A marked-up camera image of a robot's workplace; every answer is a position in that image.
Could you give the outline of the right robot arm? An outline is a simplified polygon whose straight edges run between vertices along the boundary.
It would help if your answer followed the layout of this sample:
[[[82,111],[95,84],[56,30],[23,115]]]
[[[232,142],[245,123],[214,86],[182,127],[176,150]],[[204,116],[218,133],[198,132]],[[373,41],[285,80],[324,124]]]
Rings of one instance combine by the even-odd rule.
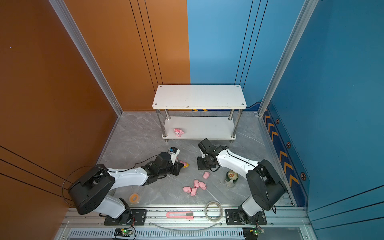
[[[267,160],[249,160],[231,152],[225,146],[214,146],[208,139],[198,143],[202,153],[197,158],[199,170],[214,172],[223,167],[247,180],[251,191],[239,207],[240,219],[250,224],[260,211],[275,209],[276,202],[287,192],[287,187],[274,166]]]

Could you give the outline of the pink yellow figure toy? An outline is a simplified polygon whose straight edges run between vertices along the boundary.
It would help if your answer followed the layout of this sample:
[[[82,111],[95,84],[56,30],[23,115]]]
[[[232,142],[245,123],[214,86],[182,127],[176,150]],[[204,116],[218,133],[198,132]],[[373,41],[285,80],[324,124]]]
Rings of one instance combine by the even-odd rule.
[[[186,162],[183,162],[183,161],[179,161],[179,163],[183,164],[183,168],[188,168],[190,165]]]

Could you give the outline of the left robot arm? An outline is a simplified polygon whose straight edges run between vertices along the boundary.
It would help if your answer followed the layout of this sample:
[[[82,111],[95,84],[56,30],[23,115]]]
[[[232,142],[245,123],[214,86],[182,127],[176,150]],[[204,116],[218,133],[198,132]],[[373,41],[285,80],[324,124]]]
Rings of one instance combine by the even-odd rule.
[[[68,189],[78,214],[99,213],[115,225],[130,225],[134,214],[128,203],[115,198],[110,191],[128,186],[146,186],[168,175],[178,176],[183,163],[175,153],[161,152],[154,161],[128,170],[107,168],[103,164],[92,167]]]

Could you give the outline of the pink bow character toy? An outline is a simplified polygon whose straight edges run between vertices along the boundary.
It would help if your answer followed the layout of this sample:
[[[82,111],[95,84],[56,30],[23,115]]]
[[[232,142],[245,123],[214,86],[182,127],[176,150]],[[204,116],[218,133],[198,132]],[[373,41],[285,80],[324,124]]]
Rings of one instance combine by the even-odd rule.
[[[175,128],[174,129],[174,133],[175,135],[180,138],[185,132],[182,130],[182,129],[179,129],[179,128]]]

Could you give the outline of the white two-tier shelf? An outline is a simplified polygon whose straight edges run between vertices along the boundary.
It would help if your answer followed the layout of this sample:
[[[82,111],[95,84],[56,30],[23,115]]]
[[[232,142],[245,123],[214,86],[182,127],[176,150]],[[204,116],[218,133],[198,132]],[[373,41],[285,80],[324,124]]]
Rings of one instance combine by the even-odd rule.
[[[236,140],[237,128],[247,103],[239,85],[159,85],[154,97],[162,129],[162,138],[169,140]],[[218,116],[171,116],[173,110],[228,110]],[[178,138],[174,129],[185,133]]]

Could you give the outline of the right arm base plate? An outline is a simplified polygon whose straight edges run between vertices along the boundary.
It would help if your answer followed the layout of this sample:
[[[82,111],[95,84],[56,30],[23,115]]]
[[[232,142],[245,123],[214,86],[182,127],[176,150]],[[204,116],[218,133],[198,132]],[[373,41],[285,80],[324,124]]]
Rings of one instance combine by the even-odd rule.
[[[234,225],[267,225],[267,217],[264,210],[257,212],[254,216],[248,216],[244,211],[239,209],[226,209],[226,223],[229,226]]]

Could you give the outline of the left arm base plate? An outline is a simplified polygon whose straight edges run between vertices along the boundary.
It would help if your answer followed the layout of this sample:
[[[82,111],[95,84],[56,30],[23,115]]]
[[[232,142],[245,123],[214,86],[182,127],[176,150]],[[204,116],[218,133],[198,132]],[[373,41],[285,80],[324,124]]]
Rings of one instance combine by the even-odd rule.
[[[105,226],[143,226],[147,217],[146,209],[133,209],[125,211],[117,219],[107,216],[104,221]]]

